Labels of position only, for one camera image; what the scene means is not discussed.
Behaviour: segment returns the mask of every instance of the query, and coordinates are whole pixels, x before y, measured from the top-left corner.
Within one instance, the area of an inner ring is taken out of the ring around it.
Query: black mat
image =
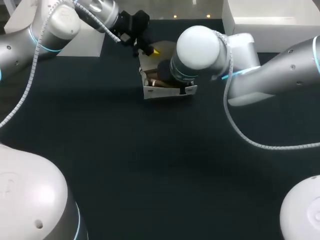
[[[153,21],[176,41],[220,20]],[[39,65],[29,98],[0,140],[56,164],[90,240],[280,240],[286,193],[320,174],[320,148],[275,152],[241,140],[223,110],[224,84],[198,81],[191,99],[144,101],[138,59],[105,40],[101,58]],[[275,54],[260,54],[265,63]],[[28,71],[19,78],[28,77]],[[263,144],[320,142],[319,87],[232,108]]]

